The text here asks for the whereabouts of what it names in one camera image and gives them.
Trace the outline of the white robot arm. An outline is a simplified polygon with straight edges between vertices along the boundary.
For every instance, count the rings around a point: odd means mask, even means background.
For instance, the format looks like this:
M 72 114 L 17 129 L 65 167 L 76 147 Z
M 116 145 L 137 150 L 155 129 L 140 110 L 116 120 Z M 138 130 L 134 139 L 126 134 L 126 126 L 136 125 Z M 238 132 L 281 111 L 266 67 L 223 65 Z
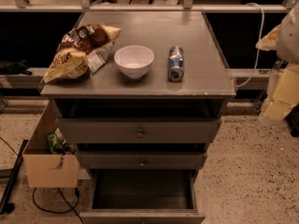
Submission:
M 299 104 L 299 3 L 281 24 L 260 39 L 256 48 L 274 50 L 285 68 L 272 71 L 263 101 L 260 122 L 266 126 L 283 121 Z

